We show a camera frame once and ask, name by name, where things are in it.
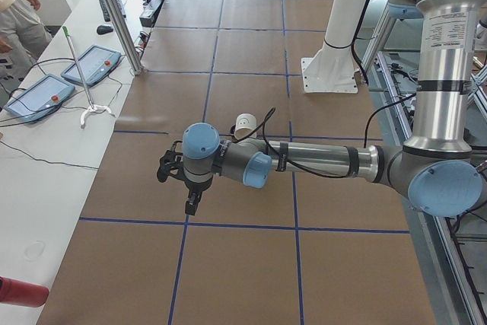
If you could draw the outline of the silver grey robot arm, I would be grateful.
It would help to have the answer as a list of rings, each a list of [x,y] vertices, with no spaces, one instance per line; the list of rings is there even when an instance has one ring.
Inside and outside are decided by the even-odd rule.
[[[195,123],[161,158],[158,180],[185,183],[189,215],[196,213],[214,176],[261,188],[272,171],[287,170],[329,179],[360,177],[391,187],[429,215],[464,213],[485,189],[463,137],[479,9],[485,1],[390,0],[415,6],[423,16],[413,130],[401,147],[274,142],[254,134],[228,141],[213,126]]]

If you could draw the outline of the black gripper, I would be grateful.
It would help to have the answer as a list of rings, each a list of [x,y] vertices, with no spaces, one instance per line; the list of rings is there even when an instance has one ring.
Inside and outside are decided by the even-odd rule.
[[[177,151],[177,145],[181,142],[181,140],[173,142],[170,149],[166,150],[164,156],[160,158],[157,171],[157,179],[160,183],[165,183],[169,177],[179,181],[186,179],[183,172],[183,153]],[[201,198],[201,190],[189,190],[185,203],[185,213],[187,215],[196,214]]]

